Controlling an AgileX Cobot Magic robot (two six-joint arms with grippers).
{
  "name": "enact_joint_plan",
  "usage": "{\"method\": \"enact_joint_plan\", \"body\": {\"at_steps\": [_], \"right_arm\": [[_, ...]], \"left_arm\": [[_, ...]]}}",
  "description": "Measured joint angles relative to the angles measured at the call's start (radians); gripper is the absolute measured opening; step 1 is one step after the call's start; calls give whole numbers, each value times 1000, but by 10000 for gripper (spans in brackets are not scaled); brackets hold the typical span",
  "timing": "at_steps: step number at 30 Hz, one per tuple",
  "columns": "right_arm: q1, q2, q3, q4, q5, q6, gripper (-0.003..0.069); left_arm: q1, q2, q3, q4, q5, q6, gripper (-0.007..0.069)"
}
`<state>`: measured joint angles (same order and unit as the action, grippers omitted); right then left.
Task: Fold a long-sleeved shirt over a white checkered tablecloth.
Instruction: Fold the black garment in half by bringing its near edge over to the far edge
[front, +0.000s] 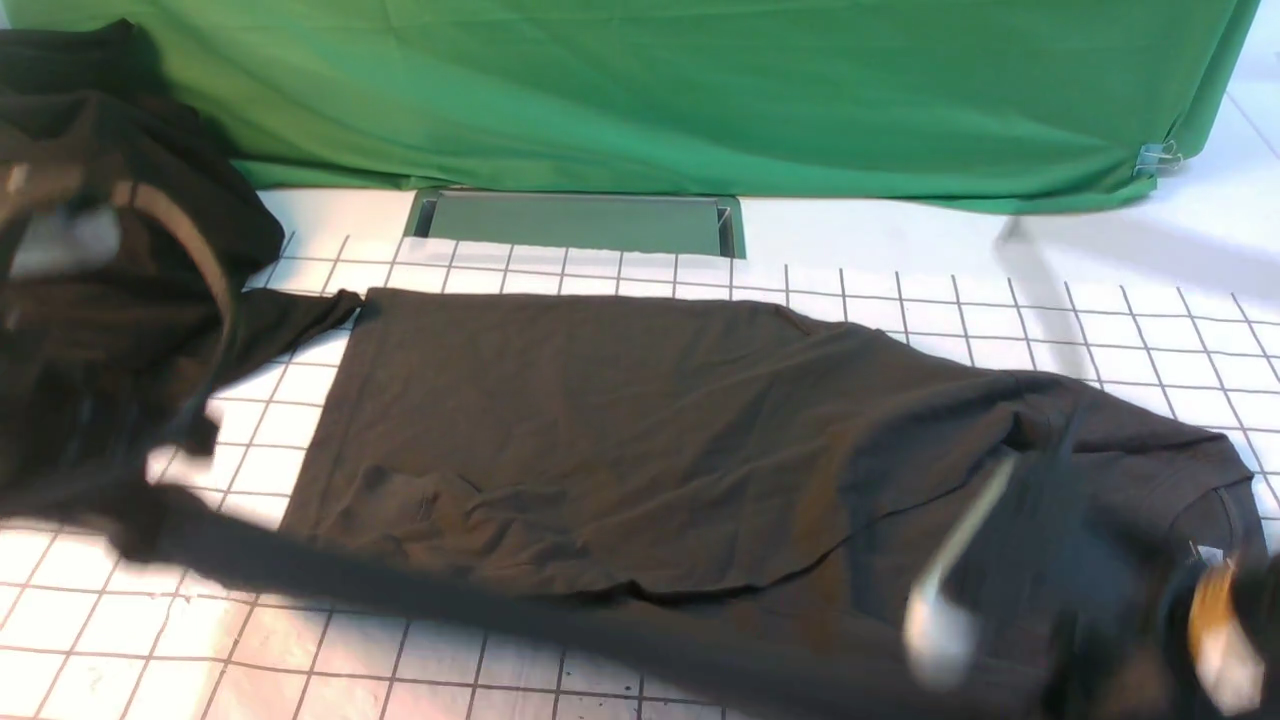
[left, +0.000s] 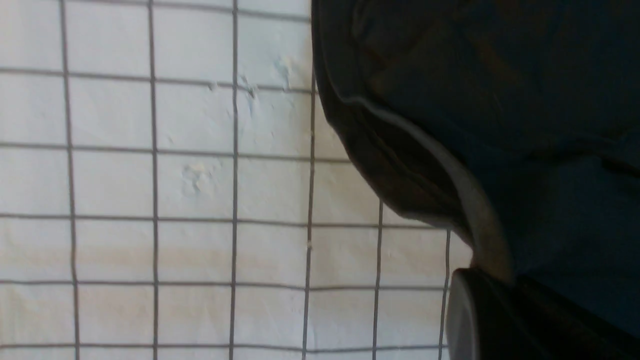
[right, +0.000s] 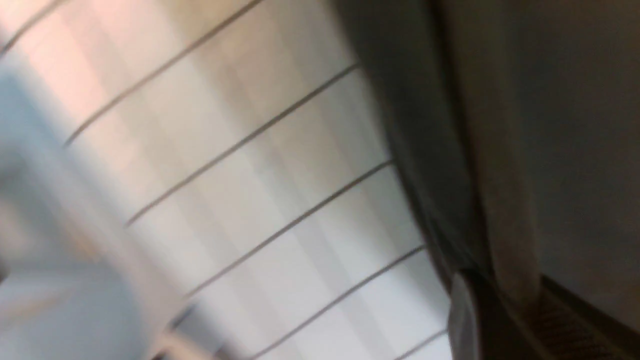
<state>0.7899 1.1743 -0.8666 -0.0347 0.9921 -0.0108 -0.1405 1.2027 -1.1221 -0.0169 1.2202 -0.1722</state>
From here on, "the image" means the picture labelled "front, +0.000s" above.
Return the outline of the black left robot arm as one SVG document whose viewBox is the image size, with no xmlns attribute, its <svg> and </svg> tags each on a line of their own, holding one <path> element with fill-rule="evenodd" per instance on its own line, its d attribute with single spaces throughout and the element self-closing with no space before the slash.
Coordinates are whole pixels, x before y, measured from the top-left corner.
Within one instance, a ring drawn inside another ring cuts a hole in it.
<svg viewBox="0 0 1280 720">
<path fill-rule="evenodd" d="M 3 282 L 96 270 L 123 246 L 119 210 L 160 224 L 201 274 L 228 341 L 239 319 L 238 293 L 198 225 L 161 190 L 109 179 L 82 165 L 18 161 L 3 167 Z"/>
</svg>

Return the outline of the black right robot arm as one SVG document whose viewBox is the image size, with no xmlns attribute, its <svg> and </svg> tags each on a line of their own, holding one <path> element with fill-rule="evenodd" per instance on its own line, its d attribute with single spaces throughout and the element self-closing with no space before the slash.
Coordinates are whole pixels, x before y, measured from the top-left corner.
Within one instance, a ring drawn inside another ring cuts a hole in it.
<svg viewBox="0 0 1280 720">
<path fill-rule="evenodd" d="M 1101 500 L 1071 503 L 1055 559 L 1064 607 L 1047 719 L 1275 719 L 1277 560 L 1267 559 L 1252 475 L 1224 437 L 1134 462 L 1050 470 Z"/>
</svg>

